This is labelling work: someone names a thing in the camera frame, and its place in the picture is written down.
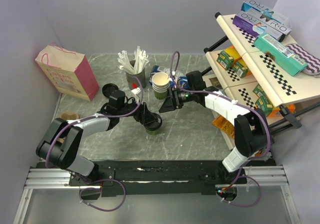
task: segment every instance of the pink paper bag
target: pink paper bag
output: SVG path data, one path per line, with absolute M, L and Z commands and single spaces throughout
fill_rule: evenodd
M 60 93 L 91 101 L 99 85 L 86 56 L 55 43 L 45 47 L 35 59 Z

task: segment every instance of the green box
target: green box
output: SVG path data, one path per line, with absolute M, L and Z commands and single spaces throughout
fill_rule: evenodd
M 255 47 L 263 53 L 268 54 L 272 59 L 291 76 L 297 75 L 307 67 L 307 63 L 290 49 L 283 46 L 267 33 L 259 35 L 255 42 Z
M 258 100 L 254 104 L 257 108 L 261 109 L 264 112 L 266 117 L 270 115 L 274 108 L 270 100 L 263 95 L 258 98 Z
M 239 53 L 236 51 L 236 49 L 233 46 L 231 46 L 221 51 L 216 61 L 225 70 L 228 70 L 233 66 L 234 62 L 240 58 L 241 56 L 239 55 Z
M 251 71 L 249 70 L 243 59 L 235 62 L 232 69 L 240 78 L 244 78 L 247 75 L 251 74 Z
M 260 98 L 261 96 L 267 97 L 260 84 L 257 84 L 257 86 L 253 89 L 253 92 L 258 98 Z

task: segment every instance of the teal box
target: teal box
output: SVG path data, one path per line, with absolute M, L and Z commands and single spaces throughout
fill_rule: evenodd
M 272 59 L 291 76 L 297 75 L 307 67 L 307 63 L 294 54 L 290 49 L 283 46 L 267 33 L 259 35 L 255 42 L 255 47 L 263 53 L 271 56 Z

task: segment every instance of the black lid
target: black lid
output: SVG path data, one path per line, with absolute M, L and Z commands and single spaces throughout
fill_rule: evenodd
M 149 130 L 149 131 L 155 131 L 155 130 L 158 130 L 161 125 L 162 125 L 162 118 L 160 117 L 160 115 L 158 113 L 155 113 L 155 115 L 157 116 L 158 118 L 158 121 L 157 122 L 152 122 L 152 123 L 148 123 L 148 124 L 145 124 L 144 127 L 145 129 Z
M 102 87 L 102 94 L 106 98 L 109 98 L 110 95 L 117 90 L 119 90 L 118 86 L 116 86 L 114 83 L 108 83 Z

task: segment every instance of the blue package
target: blue package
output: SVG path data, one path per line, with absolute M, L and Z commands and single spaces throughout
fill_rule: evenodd
M 158 65 L 153 66 L 151 73 L 150 73 L 150 79 L 149 79 L 149 83 L 151 86 L 152 86 L 153 75 L 155 73 L 159 73 L 159 72 L 163 72 L 163 73 L 170 75 L 169 68 L 166 68 L 163 66 L 158 66 Z M 182 72 L 180 72 L 178 70 L 175 72 L 175 81 L 181 88 L 189 89 L 187 77 L 185 76 L 185 74 L 183 74 Z M 173 86 L 174 86 L 174 83 L 172 81 L 170 81 L 169 87 L 172 88 Z

